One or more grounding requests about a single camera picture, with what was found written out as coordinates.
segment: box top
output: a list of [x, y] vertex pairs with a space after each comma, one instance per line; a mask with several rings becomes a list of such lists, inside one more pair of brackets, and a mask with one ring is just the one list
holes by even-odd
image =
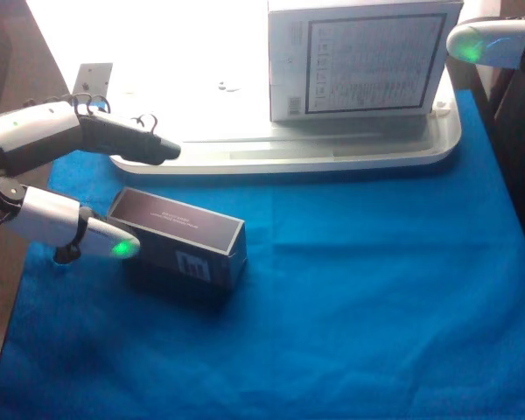
[[463, 0], [268, 0], [269, 13], [276, 11], [303, 11], [353, 6], [379, 6], [385, 4], [462, 4]]
[[229, 254], [243, 220], [125, 187], [110, 217], [204, 249]]

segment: gray box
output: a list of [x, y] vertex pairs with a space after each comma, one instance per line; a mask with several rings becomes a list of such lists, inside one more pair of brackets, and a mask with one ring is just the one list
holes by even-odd
[[108, 219], [135, 232], [137, 258], [223, 289], [247, 261], [245, 222], [235, 217], [125, 187]]

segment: white tray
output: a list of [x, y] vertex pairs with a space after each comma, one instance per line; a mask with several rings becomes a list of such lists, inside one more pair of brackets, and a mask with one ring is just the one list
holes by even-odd
[[187, 130], [176, 126], [172, 132], [168, 124], [163, 133], [157, 130], [173, 141], [182, 140], [179, 159], [160, 166], [119, 156], [111, 160], [128, 172], [160, 175], [344, 171], [431, 164], [445, 158], [461, 138], [446, 69], [427, 116], [272, 123], [267, 110], [260, 113], [260, 121], [249, 118], [246, 124], [235, 117], [237, 103], [229, 103], [231, 96], [220, 97], [227, 102], [218, 107], [217, 121], [200, 118], [197, 124], [189, 122]]

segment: dark background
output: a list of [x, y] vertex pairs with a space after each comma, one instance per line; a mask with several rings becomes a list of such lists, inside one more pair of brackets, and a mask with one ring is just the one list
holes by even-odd
[[[525, 0], [502, 0], [502, 16], [525, 14]], [[72, 26], [66, 23], [66, 29]], [[525, 73], [498, 71], [489, 95], [476, 67], [447, 60], [455, 89], [471, 89], [525, 233]], [[28, 98], [68, 93], [24, 0], [0, 1], [0, 113]], [[45, 186], [49, 164], [18, 179]], [[27, 243], [0, 227], [0, 351], [19, 286]]]

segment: white box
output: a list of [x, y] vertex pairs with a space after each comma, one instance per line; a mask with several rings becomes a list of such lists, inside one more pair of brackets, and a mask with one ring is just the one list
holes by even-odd
[[424, 115], [462, 0], [269, 0], [272, 121]]

